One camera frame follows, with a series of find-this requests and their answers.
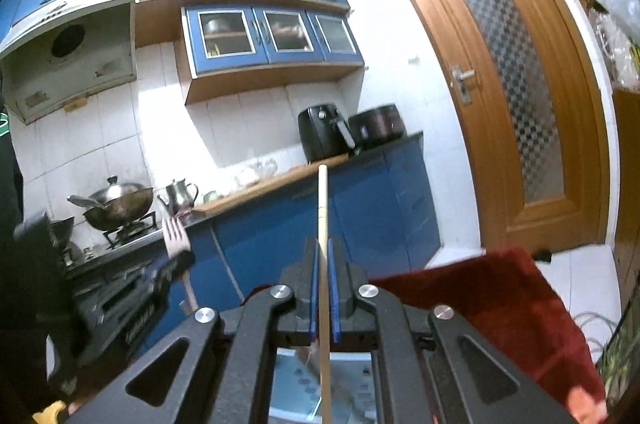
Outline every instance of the metal screw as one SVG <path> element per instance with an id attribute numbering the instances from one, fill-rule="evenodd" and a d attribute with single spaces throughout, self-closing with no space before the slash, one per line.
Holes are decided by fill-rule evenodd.
<path id="1" fill-rule="evenodd" d="M 274 298 L 282 299 L 282 298 L 286 298 L 289 295 L 289 293 L 291 292 L 291 289 L 286 285 L 276 285 L 274 287 L 271 287 L 270 292 Z"/>
<path id="2" fill-rule="evenodd" d="M 447 305 L 438 305 L 433 309 L 433 313 L 436 314 L 436 317 L 438 319 L 442 319 L 445 321 L 450 320 L 453 317 L 453 314 L 455 314 L 453 309 Z"/>
<path id="3" fill-rule="evenodd" d="M 214 317 L 216 317 L 214 309 L 203 308 L 196 311 L 196 321 L 199 323 L 209 323 Z"/>
<path id="4" fill-rule="evenodd" d="M 360 294 L 363 298 L 374 298 L 378 295 L 378 287 L 375 285 L 369 285 L 368 283 L 365 285 L 361 285 L 358 289 L 358 294 Z"/>

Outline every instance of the red blanket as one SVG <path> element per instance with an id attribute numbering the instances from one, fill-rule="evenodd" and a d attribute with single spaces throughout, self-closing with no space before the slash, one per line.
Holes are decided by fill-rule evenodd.
<path id="1" fill-rule="evenodd" d="M 576 386 L 604 400 L 584 335 L 522 249 L 371 283 L 406 305 L 450 305 L 563 406 Z"/>

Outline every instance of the air fryer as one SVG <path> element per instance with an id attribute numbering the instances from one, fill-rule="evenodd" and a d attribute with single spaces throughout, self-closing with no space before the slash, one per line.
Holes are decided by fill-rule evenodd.
<path id="1" fill-rule="evenodd" d="M 335 104 L 318 104 L 298 114 L 300 141 L 309 162 L 348 153 L 355 142 Z"/>

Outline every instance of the frosted glass panel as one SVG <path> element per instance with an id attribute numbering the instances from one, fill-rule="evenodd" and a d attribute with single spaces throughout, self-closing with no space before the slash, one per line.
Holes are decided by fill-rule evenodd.
<path id="1" fill-rule="evenodd" d="M 465 0 L 494 60 L 520 153 L 525 203 L 564 193 L 560 140 L 545 74 L 513 0 Z"/>

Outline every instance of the kettle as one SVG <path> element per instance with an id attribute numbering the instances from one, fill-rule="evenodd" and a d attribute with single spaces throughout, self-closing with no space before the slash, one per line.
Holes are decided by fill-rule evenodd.
<path id="1" fill-rule="evenodd" d="M 183 209 L 193 207 L 193 204 L 198 197 L 198 186 L 196 184 L 185 184 L 184 182 L 186 182 L 186 179 L 182 179 L 178 182 L 174 180 L 171 184 L 165 187 L 164 190 L 166 191 L 168 201 L 164 201 L 164 198 L 160 194 L 156 195 L 156 198 L 164 205 L 169 216 L 175 216 Z M 189 192 L 190 185 L 193 185 L 196 189 L 193 196 L 191 196 L 191 193 Z"/>

